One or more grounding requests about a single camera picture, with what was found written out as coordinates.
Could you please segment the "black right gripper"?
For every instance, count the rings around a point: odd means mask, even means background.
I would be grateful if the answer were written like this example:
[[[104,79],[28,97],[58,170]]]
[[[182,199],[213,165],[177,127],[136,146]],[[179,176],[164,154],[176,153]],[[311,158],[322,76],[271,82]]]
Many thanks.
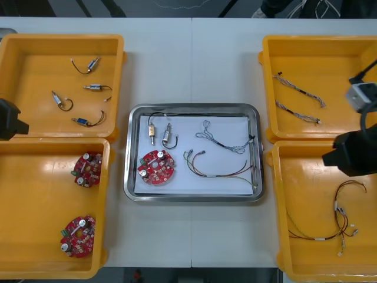
[[[376,124],[366,129],[336,137],[331,152],[322,156],[327,167],[338,167],[347,176],[376,174]]]

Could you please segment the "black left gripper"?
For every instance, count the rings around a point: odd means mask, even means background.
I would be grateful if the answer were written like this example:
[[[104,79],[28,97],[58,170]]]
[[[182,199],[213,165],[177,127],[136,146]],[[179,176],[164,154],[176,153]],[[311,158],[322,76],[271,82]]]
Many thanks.
[[[1,99],[1,140],[10,140],[14,135],[29,133],[29,125],[21,120],[18,120],[18,114],[21,111],[12,102]]]

